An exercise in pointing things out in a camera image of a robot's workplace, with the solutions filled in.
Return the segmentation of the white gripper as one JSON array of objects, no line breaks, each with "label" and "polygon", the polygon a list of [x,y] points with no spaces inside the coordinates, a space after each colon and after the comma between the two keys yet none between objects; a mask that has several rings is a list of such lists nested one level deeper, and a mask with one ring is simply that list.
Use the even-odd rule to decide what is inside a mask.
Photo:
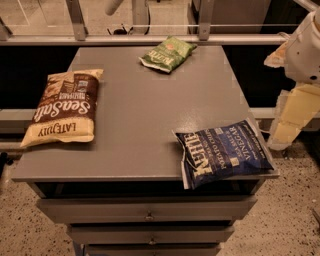
[{"label": "white gripper", "polygon": [[301,82],[291,91],[282,90],[275,107],[267,145],[285,150],[320,111],[320,38],[313,20],[303,21],[291,35],[266,57],[264,65],[283,67],[288,78]]}]

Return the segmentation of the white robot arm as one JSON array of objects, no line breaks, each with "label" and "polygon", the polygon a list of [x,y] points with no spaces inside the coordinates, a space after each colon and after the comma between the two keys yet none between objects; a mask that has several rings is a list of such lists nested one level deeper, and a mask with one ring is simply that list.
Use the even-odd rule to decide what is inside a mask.
[{"label": "white robot arm", "polygon": [[320,111],[320,8],[310,12],[264,64],[283,67],[295,82],[291,91],[278,96],[267,141],[270,149],[284,150]]}]

